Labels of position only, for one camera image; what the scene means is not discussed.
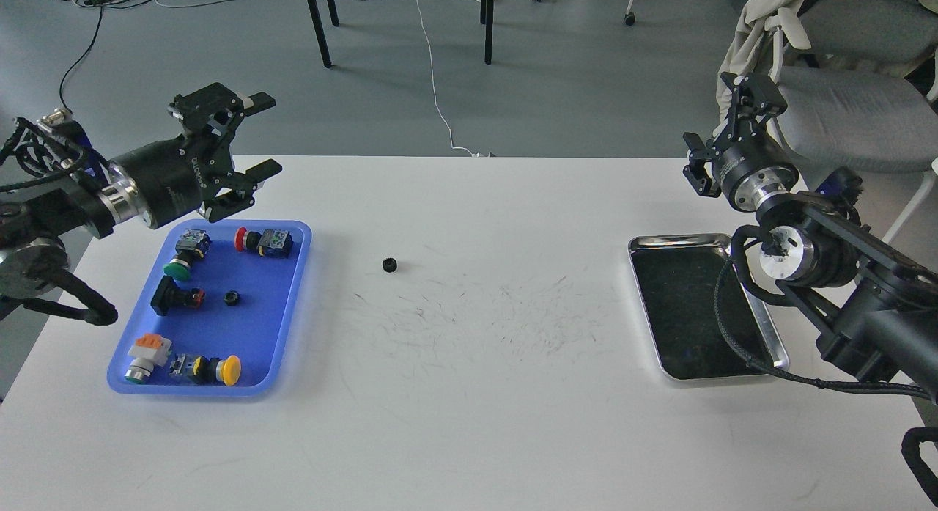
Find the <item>white table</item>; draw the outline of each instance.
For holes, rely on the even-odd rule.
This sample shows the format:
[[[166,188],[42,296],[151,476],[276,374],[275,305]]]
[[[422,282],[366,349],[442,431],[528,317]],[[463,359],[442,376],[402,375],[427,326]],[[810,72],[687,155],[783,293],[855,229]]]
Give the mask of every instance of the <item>white table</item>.
[[[170,228],[122,224],[76,273],[124,317],[50,320],[0,407],[0,509],[928,508],[905,398],[663,377],[624,247],[753,219],[683,161],[278,160],[238,217],[315,237],[272,391],[107,387]],[[793,371],[842,378],[774,315]]]

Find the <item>gray chair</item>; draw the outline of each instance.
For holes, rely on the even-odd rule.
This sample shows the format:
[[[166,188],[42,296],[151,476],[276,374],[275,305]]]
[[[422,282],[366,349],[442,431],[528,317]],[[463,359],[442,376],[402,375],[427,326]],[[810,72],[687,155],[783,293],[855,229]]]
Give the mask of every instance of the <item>gray chair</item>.
[[[922,96],[905,80],[871,70],[785,66],[783,44],[789,41],[789,52],[897,67],[934,57],[938,16],[915,0],[818,0],[800,19],[791,10],[778,10],[774,18],[767,22],[773,32],[770,74],[788,110],[771,130],[808,187],[816,188],[839,166],[923,173],[917,193],[884,236],[891,241],[934,186],[938,116],[929,103],[938,98],[938,81]]]

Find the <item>cloth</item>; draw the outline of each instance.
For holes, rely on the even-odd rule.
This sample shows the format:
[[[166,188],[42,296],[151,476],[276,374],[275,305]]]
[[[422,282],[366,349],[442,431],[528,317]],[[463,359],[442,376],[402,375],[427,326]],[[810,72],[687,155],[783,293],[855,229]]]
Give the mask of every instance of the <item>cloth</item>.
[[[803,2],[804,0],[748,0],[736,23],[736,34],[730,49],[723,57],[720,73],[730,71],[738,75],[761,70],[758,66],[760,63],[764,63],[765,67],[770,66],[771,62],[765,63],[766,59],[761,58],[764,51],[770,50],[772,45],[765,32],[765,20],[780,7],[797,11]],[[717,104],[720,106],[721,123],[730,109],[730,99],[730,90],[724,86],[717,74]]]

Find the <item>metal tray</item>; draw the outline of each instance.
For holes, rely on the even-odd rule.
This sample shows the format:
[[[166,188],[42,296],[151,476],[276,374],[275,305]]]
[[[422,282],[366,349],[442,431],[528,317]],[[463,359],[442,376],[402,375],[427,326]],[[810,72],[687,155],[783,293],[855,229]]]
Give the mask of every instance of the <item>metal tray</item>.
[[[629,243],[629,261],[642,298],[657,360],[678,381],[763,375],[751,370],[720,335],[713,311],[717,274],[729,257],[724,234],[643,236]],[[763,301],[728,278],[723,317],[747,350],[781,370],[788,354]]]

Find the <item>plastic tray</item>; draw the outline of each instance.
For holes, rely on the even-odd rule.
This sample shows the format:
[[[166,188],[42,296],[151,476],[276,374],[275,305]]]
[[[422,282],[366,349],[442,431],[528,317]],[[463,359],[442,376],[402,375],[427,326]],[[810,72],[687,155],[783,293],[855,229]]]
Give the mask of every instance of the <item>plastic tray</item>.
[[[267,228],[289,230],[294,241],[290,257],[238,253],[234,248],[238,227],[258,232]],[[163,265],[173,258],[175,243],[187,228],[207,231],[212,244],[204,260],[193,264],[191,279],[177,284],[184,290],[200,287],[205,291],[204,303],[198,309],[173,308],[161,317],[155,314],[150,300],[163,276]],[[311,243],[312,232],[300,221],[225,220],[209,224],[205,220],[190,220],[178,224],[168,233],[124,334],[114,348],[107,372],[108,385],[122,394],[203,397],[249,397],[270,388],[281,367]],[[222,297],[229,290],[241,294],[240,304],[224,303]],[[226,358],[235,354],[241,360],[241,378],[234,386],[180,382],[169,377],[167,363],[165,367],[156,367],[147,383],[131,383],[124,379],[133,360],[127,352],[146,333],[160,334],[173,341],[173,355],[194,353]]]

